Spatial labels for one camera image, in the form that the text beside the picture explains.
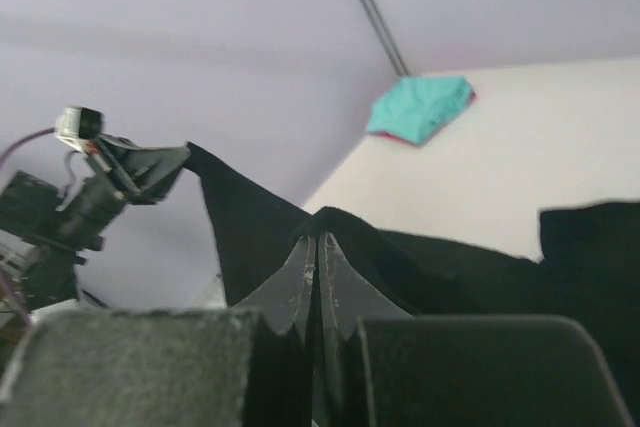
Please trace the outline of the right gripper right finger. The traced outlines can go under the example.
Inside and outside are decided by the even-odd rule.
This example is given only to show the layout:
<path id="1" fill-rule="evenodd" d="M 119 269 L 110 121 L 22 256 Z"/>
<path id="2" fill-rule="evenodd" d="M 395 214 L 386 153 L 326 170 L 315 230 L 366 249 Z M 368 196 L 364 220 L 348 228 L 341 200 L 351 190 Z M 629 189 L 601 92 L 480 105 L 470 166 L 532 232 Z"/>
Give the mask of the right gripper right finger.
<path id="1" fill-rule="evenodd" d="M 318 247 L 330 426 L 630 426 L 602 350 L 558 316 L 412 316 Z"/>

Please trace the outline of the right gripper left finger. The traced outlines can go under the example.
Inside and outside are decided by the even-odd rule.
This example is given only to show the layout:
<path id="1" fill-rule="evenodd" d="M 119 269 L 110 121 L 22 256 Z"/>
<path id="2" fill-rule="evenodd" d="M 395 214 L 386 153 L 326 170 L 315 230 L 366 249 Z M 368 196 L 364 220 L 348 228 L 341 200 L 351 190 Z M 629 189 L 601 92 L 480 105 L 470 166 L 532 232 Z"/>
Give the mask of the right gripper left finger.
<path id="1" fill-rule="evenodd" d="M 308 426 L 316 244 L 237 306 L 53 314 L 1 383 L 5 426 Z"/>

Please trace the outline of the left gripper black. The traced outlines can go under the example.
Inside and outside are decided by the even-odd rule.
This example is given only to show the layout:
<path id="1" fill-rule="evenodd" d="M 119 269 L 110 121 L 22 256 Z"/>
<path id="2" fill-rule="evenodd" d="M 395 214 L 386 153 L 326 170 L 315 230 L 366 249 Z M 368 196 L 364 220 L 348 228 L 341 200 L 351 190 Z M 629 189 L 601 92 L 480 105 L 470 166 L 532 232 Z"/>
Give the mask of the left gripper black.
<path id="1" fill-rule="evenodd" d="M 163 201 L 190 157 L 189 148 L 140 147 L 123 137 L 100 135 L 97 166 L 109 179 L 86 179 L 65 203 L 56 186 L 22 170 L 1 193 L 1 230 L 34 246 L 100 251 L 102 231 L 127 205 Z"/>

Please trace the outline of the black t-shirt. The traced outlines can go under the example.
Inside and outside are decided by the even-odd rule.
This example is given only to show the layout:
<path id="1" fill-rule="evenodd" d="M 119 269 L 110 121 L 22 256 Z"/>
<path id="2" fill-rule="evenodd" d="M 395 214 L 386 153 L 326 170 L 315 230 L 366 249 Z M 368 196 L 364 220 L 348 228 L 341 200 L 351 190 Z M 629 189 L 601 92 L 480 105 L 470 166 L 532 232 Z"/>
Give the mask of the black t-shirt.
<path id="1" fill-rule="evenodd" d="M 411 314 L 553 314 L 603 348 L 632 415 L 639 412 L 639 206 L 604 202 L 539 215 L 533 261 L 453 240 L 376 228 L 334 207 L 307 213 L 189 145 L 226 301 L 249 296 L 304 236 L 332 234 L 351 265 Z"/>

